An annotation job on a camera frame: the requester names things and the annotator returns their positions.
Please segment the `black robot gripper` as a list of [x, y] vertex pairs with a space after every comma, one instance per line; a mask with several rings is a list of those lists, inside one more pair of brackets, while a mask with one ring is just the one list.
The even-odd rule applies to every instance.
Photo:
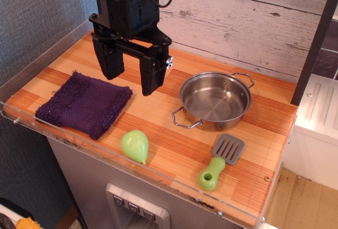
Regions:
[[159, 0], [100, 0], [105, 7], [93, 13], [92, 41], [103, 75], [112, 80], [125, 71], [123, 55], [138, 58], [142, 93], [151, 95], [163, 85], [172, 66], [172, 40], [159, 30]]

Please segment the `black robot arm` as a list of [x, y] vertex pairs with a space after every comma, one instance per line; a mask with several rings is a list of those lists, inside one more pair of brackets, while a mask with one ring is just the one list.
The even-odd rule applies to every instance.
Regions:
[[142, 93], [149, 96], [163, 85], [172, 66], [172, 40], [158, 27], [159, 0], [101, 0], [101, 14], [93, 13], [93, 46], [101, 70], [109, 80], [125, 70], [123, 55], [139, 59]]

